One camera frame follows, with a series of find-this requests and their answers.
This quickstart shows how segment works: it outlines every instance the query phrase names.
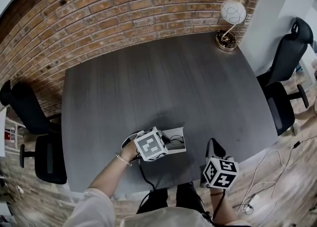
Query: wooden floor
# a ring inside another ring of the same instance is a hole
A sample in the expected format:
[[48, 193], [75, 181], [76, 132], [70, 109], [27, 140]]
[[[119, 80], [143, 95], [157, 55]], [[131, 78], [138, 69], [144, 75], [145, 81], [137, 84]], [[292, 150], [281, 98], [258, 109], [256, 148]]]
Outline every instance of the wooden floor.
[[[291, 78], [285, 87], [289, 92], [295, 88], [294, 78]], [[314, 103], [317, 96], [317, 87], [313, 87], [307, 93], [310, 104]], [[292, 105], [295, 112], [304, 111], [302, 101], [293, 100]], [[242, 162], [240, 175], [233, 187], [228, 192], [232, 205], [239, 205], [242, 202], [247, 190], [250, 187], [254, 171], [264, 155], [272, 149], [280, 151], [283, 164], [286, 164], [291, 148], [297, 141], [303, 143], [293, 150], [288, 166], [295, 161], [297, 163], [290, 169], [286, 169], [278, 181], [273, 199], [271, 194], [273, 187], [259, 194], [260, 199], [254, 205], [254, 211], [247, 216], [239, 212], [239, 216], [249, 221], [254, 227], [289, 227], [296, 224], [299, 227], [312, 226], [317, 219], [317, 210], [310, 212], [309, 209], [317, 203], [317, 124], [299, 134], [298, 136], [281, 136], [280, 141], [270, 148], [258, 153], [250, 159]], [[26, 144], [27, 150], [34, 149], [34, 142]], [[68, 185], [49, 184], [36, 178], [34, 173], [34, 160], [25, 160], [25, 169], [19, 166], [18, 150], [14, 145], [7, 145], [7, 157], [0, 161], [1, 171], [7, 180], [7, 185], [13, 196], [14, 203], [12, 211], [16, 216], [18, 226], [52, 226], [59, 227], [71, 214], [74, 205], [80, 199], [81, 194], [72, 193]], [[270, 153], [257, 170], [254, 183], [276, 181], [283, 172], [278, 153]], [[18, 193], [16, 186], [19, 185], [24, 194]], [[257, 185], [250, 195], [267, 188], [272, 183]], [[176, 189], [169, 190], [168, 204], [175, 204]], [[202, 197], [207, 210], [212, 212], [209, 192], [206, 189], [197, 189]], [[113, 200], [117, 214], [117, 223], [125, 216], [133, 215], [140, 204], [139, 196], [128, 196], [125, 200]]]

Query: hand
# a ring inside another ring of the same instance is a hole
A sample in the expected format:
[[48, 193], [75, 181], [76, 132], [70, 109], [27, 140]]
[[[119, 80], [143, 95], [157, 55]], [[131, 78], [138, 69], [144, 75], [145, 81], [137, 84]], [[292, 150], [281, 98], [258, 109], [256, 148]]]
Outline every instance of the hand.
[[120, 156], [125, 161], [131, 161], [134, 157], [136, 157], [138, 154], [137, 147], [135, 146], [134, 141], [130, 141], [122, 150], [120, 153]]

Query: table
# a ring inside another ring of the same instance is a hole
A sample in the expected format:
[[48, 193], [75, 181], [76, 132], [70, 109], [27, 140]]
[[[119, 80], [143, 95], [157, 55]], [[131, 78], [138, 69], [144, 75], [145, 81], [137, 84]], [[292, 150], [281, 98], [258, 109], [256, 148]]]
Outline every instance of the table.
[[[67, 70], [62, 139], [72, 191], [83, 192], [136, 130], [184, 127], [186, 153], [143, 164], [157, 188], [199, 179], [211, 137], [238, 162], [278, 140], [243, 54], [222, 51], [214, 37], [201, 33], [152, 41]], [[150, 188], [135, 163], [116, 194]]]

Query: office chair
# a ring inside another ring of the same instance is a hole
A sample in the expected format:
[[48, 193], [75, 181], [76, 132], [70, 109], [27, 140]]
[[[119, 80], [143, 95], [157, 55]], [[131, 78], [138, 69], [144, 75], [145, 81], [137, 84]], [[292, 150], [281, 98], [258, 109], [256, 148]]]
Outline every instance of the office chair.
[[290, 100], [302, 98], [308, 108], [309, 103], [303, 87], [297, 85], [298, 92], [288, 95], [280, 82], [274, 82], [263, 88], [266, 101], [270, 108], [277, 135], [281, 135], [295, 122], [293, 107]]
[[257, 77], [261, 87], [291, 78], [297, 64], [314, 40], [310, 26], [299, 17], [292, 26], [291, 33], [285, 35], [276, 50], [270, 70]]
[[24, 158], [34, 157], [35, 174], [41, 180], [55, 184], [65, 184], [65, 170], [61, 134], [39, 136], [36, 140], [35, 152], [24, 151], [20, 147], [20, 166], [24, 168]]
[[60, 124], [50, 122], [44, 115], [32, 88], [18, 82], [11, 89], [10, 80], [0, 90], [2, 105], [10, 105], [32, 134], [61, 133]]

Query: white lamp shade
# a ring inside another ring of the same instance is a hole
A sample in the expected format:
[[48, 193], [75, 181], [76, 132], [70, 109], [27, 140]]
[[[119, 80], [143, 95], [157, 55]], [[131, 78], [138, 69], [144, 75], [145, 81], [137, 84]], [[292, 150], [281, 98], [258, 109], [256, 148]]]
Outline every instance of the white lamp shade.
[[222, 18], [231, 24], [239, 24], [246, 18], [246, 9], [236, 0], [226, 0], [221, 4]]

